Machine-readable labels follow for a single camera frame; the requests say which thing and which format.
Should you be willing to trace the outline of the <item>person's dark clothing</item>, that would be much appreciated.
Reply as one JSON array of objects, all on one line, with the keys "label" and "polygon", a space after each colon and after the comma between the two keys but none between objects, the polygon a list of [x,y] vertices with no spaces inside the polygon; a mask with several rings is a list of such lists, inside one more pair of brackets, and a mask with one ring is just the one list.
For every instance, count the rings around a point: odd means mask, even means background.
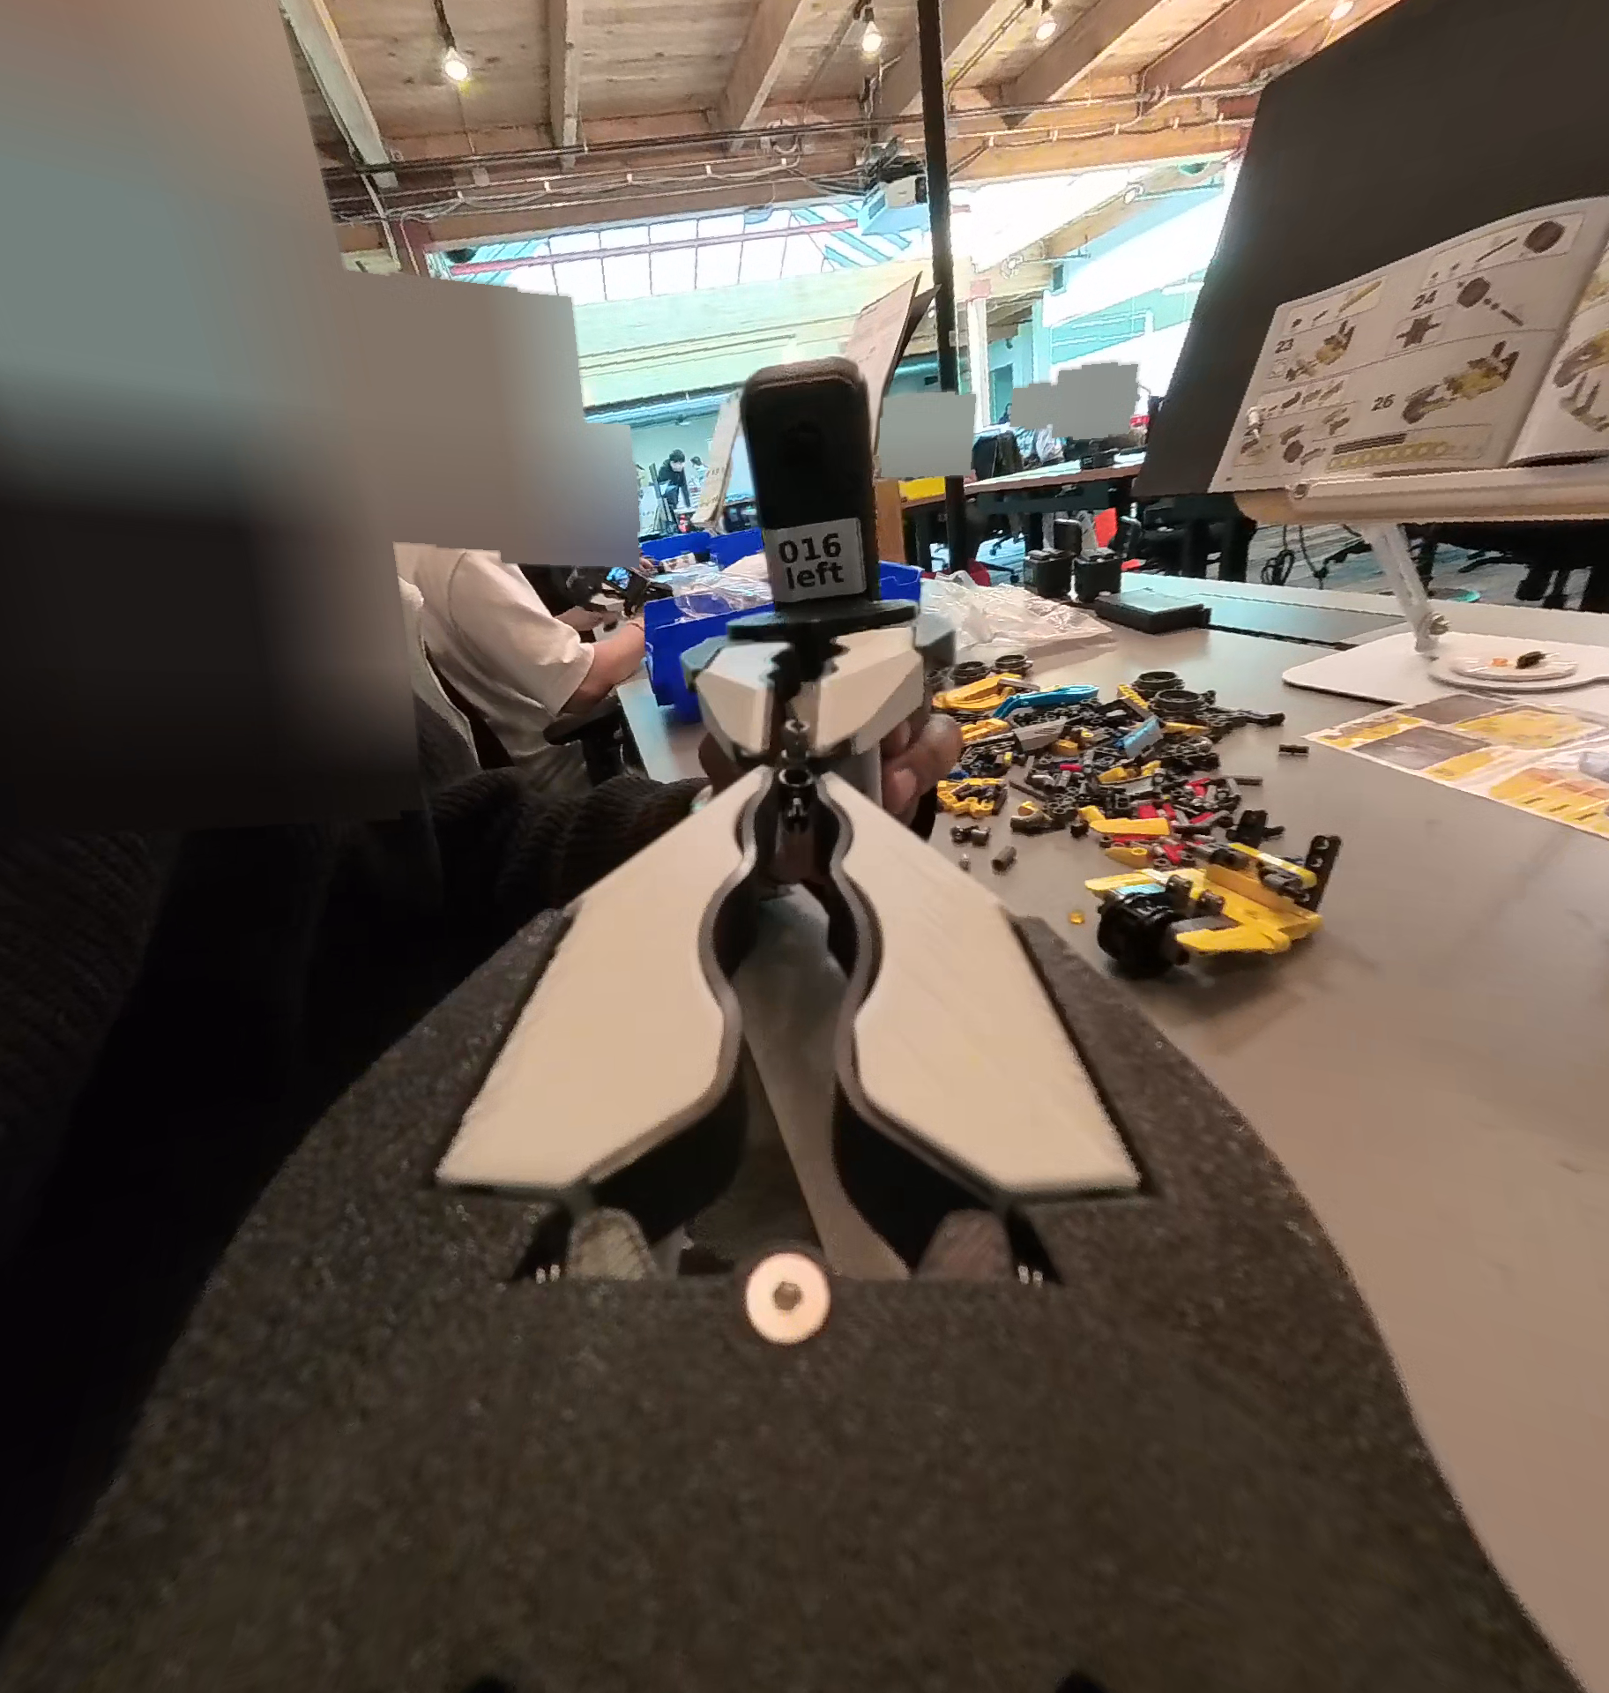
[{"label": "person's dark clothing", "polygon": [[375,823],[0,834],[0,1635],[259,1191],[494,955],[433,949]]}]

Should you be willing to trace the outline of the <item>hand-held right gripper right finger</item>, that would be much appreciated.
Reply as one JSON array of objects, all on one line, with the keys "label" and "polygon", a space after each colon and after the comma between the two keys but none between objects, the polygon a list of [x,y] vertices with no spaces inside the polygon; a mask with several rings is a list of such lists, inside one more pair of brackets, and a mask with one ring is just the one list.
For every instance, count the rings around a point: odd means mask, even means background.
[{"label": "hand-held right gripper right finger", "polygon": [[847,781],[839,1083],[871,1129],[983,1202],[1132,1195],[1139,1172],[1005,906]]}]

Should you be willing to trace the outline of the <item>clear plastic bag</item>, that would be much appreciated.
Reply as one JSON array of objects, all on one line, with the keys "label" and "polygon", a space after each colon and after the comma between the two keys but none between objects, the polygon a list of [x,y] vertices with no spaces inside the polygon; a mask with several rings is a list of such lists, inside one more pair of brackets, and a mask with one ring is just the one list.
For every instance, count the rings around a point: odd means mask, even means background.
[{"label": "clear plastic bag", "polygon": [[981,586],[962,573],[922,579],[920,607],[954,628],[962,658],[1020,651],[1049,666],[1117,641],[1111,624],[1070,600],[1047,600],[1020,585]]}]

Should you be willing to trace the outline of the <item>pile of toy building pieces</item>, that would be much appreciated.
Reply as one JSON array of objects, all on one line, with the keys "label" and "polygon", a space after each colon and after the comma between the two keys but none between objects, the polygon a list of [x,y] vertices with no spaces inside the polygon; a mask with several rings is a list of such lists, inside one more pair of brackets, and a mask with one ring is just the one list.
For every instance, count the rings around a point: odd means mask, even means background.
[{"label": "pile of toy building pieces", "polygon": [[1043,690],[1036,670],[956,689],[949,668],[928,685],[934,709],[962,732],[958,768],[939,785],[949,836],[956,823],[985,823],[994,836],[1005,821],[1013,842],[1066,834],[1138,870],[1230,842],[1262,849],[1285,834],[1253,800],[1262,777],[1226,772],[1219,751],[1245,728],[1283,728],[1281,713],[1234,709],[1215,690],[1196,690],[1217,700],[1204,723],[1166,723],[1122,683],[1096,687],[1092,709],[1005,724],[994,709],[1009,694]]}]

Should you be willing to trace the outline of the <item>building instruction booklet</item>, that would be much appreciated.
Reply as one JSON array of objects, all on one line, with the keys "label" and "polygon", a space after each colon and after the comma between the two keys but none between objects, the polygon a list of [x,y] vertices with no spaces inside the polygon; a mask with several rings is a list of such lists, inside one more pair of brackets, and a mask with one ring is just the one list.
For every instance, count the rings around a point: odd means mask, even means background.
[{"label": "building instruction booklet", "polygon": [[1593,458],[1609,458],[1609,197],[1283,305],[1211,492]]}]

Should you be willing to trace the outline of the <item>small yellow toy wheel assembly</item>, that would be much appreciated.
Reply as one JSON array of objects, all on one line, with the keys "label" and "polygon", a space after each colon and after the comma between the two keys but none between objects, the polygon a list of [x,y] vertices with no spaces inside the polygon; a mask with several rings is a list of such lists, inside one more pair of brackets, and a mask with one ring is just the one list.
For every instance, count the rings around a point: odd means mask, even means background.
[{"label": "small yellow toy wheel assembly", "polygon": [[1302,860],[1230,842],[1181,864],[1087,881],[1098,945],[1132,979],[1196,962],[1275,959],[1323,927],[1321,904],[1343,840],[1315,836]]}]

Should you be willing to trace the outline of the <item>person's left hand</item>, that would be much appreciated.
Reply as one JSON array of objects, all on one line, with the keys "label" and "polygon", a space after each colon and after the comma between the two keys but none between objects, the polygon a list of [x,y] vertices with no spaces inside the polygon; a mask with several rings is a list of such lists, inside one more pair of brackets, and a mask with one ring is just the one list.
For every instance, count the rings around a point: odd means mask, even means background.
[{"label": "person's left hand", "polygon": [[920,840],[930,840],[939,813],[939,785],[958,768],[960,755],[956,721],[932,709],[907,717],[881,741],[883,811]]}]

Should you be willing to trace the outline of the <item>yellow grey sticker sheet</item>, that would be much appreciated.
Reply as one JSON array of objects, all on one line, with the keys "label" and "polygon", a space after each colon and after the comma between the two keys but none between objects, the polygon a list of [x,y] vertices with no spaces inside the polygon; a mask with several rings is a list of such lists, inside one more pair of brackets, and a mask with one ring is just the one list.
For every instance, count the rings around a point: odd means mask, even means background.
[{"label": "yellow grey sticker sheet", "polygon": [[1609,842],[1609,717],[1596,711],[1455,692],[1307,741]]}]

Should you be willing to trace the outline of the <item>person's left forearm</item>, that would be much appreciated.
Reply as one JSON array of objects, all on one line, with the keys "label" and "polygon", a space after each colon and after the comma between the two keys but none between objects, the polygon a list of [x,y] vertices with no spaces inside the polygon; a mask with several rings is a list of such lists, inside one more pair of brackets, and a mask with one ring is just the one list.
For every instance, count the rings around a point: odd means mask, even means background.
[{"label": "person's left forearm", "polygon": [[620,775],[550,798],[516,770],[452,781],[371,836],[399,902],[446,961],[482,961],[531,921],[562,911],[686,821],[709,779]]}]

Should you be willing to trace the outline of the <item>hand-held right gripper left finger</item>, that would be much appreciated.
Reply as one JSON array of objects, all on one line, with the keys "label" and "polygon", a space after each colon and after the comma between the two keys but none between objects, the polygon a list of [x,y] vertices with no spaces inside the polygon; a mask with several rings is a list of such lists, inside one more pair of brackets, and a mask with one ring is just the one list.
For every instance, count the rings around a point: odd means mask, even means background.
[{"label": "hand-held right gripper left finger", "polygon": [[714,925],[752,876],[767,794],[748,774],[577,900],[441,1185],[594,1197],[722,1104],[743,1015]]}]

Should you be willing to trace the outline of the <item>black metal pole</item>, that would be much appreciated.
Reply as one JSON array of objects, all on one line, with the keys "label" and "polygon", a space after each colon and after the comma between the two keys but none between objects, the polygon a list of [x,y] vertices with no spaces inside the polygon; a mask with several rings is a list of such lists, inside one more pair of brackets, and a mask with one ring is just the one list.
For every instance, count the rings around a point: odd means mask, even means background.
[{"label": "black metal pole", "polygon": [[937,324],[939,390],[945,398],[958,398],[962,364],[958,347],[956,256],[951,226],[943,5],[918,3],[917,18],[922,152],[935,286],[934,309]]}]

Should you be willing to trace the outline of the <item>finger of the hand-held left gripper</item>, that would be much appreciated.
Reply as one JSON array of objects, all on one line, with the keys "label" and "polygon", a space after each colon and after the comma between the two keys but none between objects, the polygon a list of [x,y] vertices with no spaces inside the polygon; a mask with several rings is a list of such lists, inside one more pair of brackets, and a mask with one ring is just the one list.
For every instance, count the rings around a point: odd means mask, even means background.
[{"label": "finger of the hand-held left gripper", "polygon": [[739,770],[786,760],[792,645],[698,645],[696,700],[711,743]]},{"label": "finger of the hand-held left gripper", "polygon": [[913,632],[845,636],[815,681],[794,698],[807,758],[841,764],[879,755],[884,740],[924,702],[924,668]]}]

